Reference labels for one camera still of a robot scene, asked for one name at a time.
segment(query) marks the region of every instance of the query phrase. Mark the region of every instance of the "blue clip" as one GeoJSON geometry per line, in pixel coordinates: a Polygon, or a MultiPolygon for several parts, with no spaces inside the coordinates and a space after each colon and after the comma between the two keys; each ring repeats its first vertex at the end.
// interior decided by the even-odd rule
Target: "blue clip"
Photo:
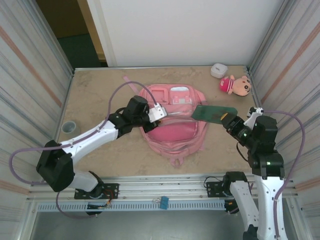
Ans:
{"type": "Polygon", "coordinates": [[[160,208],[167,210],[168,209],[169,198],[166,196],[162,196],[160,200],[160,208]]]}

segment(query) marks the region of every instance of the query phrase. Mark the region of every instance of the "cable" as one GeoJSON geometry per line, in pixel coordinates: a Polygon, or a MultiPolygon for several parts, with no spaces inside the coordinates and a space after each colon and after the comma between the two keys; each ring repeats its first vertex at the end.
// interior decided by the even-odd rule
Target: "cable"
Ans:
{"type": "Polygon", "coordinates": [[[56,205],[56,208],[59,210],[60,213],[62,213],[63,215],[65,215],[66,217],[68,218],[71,218],[71,219],[89,219],[89,218],[92,218],[92,217],[95,217],[96,215],[88,215],[88,216],[75,216],[75,215],[69,215],[67,213],[65,213],[64,211],[62,211],[62,209],[59,207],[59,203],[58,203],[58,199],[59,199],[59,194],[61,192],[59,191],[55,197],[55,205],[56,205]]]}
{"type": "Polygon", "coordinates": [[[214,179],[217,179],[219,182],[222,182],[222,180],[216,178],[215,176],[207,176],[207,177],[205,178],[204,182],[203,182],[203,186],[204,186],[205,189],[208,189],[208,188],[206,187],[205,183],[206,183],[206,181],[207,181],[209,178],[214,178],[214,179]]]}
{"type": "Polygon", "coordinates": [[[284,191],[284,189],[286,188],[287,184],[289,183],[291,177],[292,177],[292,174],[294,172],[294,169],[301,157],[301,154],[302,154],[302,150],[304,149],[304,146],[305,146],[305,141],[306,141],[306,130],[305,130],[305,127],[304,127],[304,124],[301,122],[301,120],[295,116],[294,114],[292,113],[289,113],[289,112],[285,112],[285,111],[264,111],[265,113],[270,113],[270,114],[284,114],[284,115],[288,115],[292,118],[294,118],[300,125],[300,128],[301,128],[301,131],[302,131],[302,139],[301,139],[301,145],[300,145],[300,148],[299,148],[299,151],[298,151],[298,154],[296,155],[296,158],[292,164],[292,167],[289,171],[289,174],[286,178],[286,180],[284,181],[282,187],[280,187],[279,191],[275,194],[274,196],[274,202],[273,202],[273,220],[274,220],[274,227],[275,227],[275,235],[276,237],[278,238],[280,236],[279,234],[279,226],[278,226],[278,216],[277,216],[277,204],[278,204],[278,199],[279,199],[279,196],[281,195],[281,193],[284,191]]]}
{"type": "Polygon", "coordinates": [[[114,199],[114,193],[112,192],[112,190],[110,190],[110,189],[104,189],[104,190],[103,190],[103,193],[109,198],[109,203],[111,203],[111,200],[114,199]]]}
{"type": "Polygon", "coordinates": [[[117,111],[115,111],[117,114],[120,113],[121,111],[125,110],[126,108],[125,107],[121,107],[119,108],[117,111]]]}
{"type": "Polygon", "coordinates": [[[248,159],[246,159],[244,157],[244,155],[242,154],[242,152],[240,151],[239,147],[238,147],[239,142],[236,143],[236,150],[238,151],[238,153],[240,154],[240,156],[243,158],[243,160],[245,160],[246,162],[248,162],[248,159]]]}
{"type": "Polygon", "coordinates": [[[125,82],[123,84],[121,84],[120,86],[118,86],[114,92],[112,93],[110,99],[109,99],[109,102],[108,102],[108,110],[107,110],[107,114],[106,114],[106,117],[105,117],[105,120],[103,121],[102,125],[96,129],[95,131],[93,131],[92,133],[88,134],[87,136],[84,136],[82,138],[80,138],[79,140],[77,141],[74,141],[72,144],[65,144],[65,145],[61,145],[61,146],[51,146],[51,147],[31,147],[31,148],[21,148],[21,149],[18,149],[16,151],[14,151],[10,157],[9,157],[9,161],[8,161],[8,164],[9,164],[9,168],[10,168],[10,171],[12,173],[12,175],[18,179],[20,182],[23,182],[25,184],[30,184],[30,185],[47,185],[46,182],[40,182],[40,181],[28,181],[28,180],[25,180],[23,178],[21,178],[15,171],[14,169],[14,165],[13,165],[13,160],[14,160],[14,157],[16,154],[18,153],[24,153],[24,152],[30,152],[30,151],[52,151],[52,150],[59,150],[59,149],[64,149],[64,148],[68,148],[72,145],[75,145],[75,144],[78,144],[88,138],[91,138],[93,135],[95,135],[99,130],[101,130],[107,123],[108,121],[108,118],[109,118],[109,115],[110,115],[110,112],[111,112],[111,102],[112,102],[112,99],[114,98],[114,96],[116,95],[116,93],[119,91],[119,89],[121,89],[123,86],[125,85],[128,85],[128,84],[137,84],[137,85],[140,85],[141,87],[143,87],[147,92],[148,94],[150,94],[152,100],[154,101],[154,104],[157,104],[157,101],[155,99],[155,97],[152,95],[151,91],[146,87],[144,86],[142,83],[140,82],[137,82],[137,81],[128,81],[128,82],[125,82]]]}

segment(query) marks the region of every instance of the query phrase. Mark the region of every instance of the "backpack strap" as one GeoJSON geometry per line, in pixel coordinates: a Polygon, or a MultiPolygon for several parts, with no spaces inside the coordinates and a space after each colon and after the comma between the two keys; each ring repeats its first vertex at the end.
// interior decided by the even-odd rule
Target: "backpack strap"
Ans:
{"type": "Polygon", "coordinates": [[[199,148],[200,151],[204,151],[205,150],[205,142],[202,143],[201,147],[199,148]]]}
{"type": "MultiPolygon", "coordinates": [[[[131,80],[125,75],[122,77],[127,83],[130,82],[131,80]]],[[[136,86],[133,84],[133,83],[129,83],[128,84],[130,86],[130,88],[133,90],[133,92],[136,94],[136,95],[139,95],[139,91],[138,89],[136,88],[136,86]]]]}
{"type": "Polygon", "coordinates": [[[170,158],[170,163],[175,168],[179,168],[184,163],[184,158],[181,156],[178,158],[179,163],[177,163],[176,158],[170,158]]]}

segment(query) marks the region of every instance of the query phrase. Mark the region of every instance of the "metal wall panel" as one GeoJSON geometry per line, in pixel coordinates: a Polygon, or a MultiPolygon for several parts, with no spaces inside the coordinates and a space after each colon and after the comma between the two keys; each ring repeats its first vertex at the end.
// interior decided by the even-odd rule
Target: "metal wall panel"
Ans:
{"type": "MultiPolygon", "coordinates": [[[[32,0],[0,1],[0,239],[15,237],[28,185],[10,172],[10,154],[55,137],[72,69],[32,0]]],[[[14,168],[39,180],[39,152],[19,154],[14,168]]]]}
{"type": "MultiPolygon", "coordinates": [[[[293,180],[314,239],[320,239],[320,1],[292,2],[250,73],[266,110],[290,112],[303,122],[305,146],[293,180]]],[[[271,116],[278,122],[277,149],[288,173],[301,144],[301,130],[288,116],[271,116]]]]}

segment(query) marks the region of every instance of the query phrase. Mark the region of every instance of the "pink backpack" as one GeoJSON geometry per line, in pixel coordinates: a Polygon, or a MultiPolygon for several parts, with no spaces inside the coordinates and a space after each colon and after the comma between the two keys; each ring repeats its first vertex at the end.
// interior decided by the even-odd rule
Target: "pink backpack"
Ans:
{"type": "MultiPolygon", "coordinates": [[[[202,92],[185,84],[153,84],[147,88],[166,109],[168,116],[148,133],[141,128],[142,135],[151,149],[169,158],[174,167],[180,167],[184,157],[203,146],[208,125],[204,121],[194,120],[191,115],[197,105],[207,105],[206,98],[202,92]]],[[[153,107],[154,102],[144,88],[138,95],[147,99],[153,107]]]]}

